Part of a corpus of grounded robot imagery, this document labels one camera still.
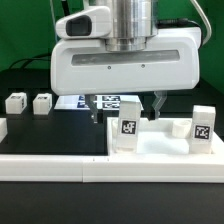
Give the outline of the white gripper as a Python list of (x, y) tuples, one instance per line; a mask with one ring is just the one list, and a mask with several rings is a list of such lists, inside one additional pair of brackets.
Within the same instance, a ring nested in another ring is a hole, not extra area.
[(197, 27), (161, 29), (134, 52), (109, 52), (101, 39), (61, 40), (51, 58), (51, 88), (57, 95), (86, 95), (98, 122), (92, 94), (155, 91), (149, 120), (160, 117), (168, 90), (192, 89), (199, 82)]

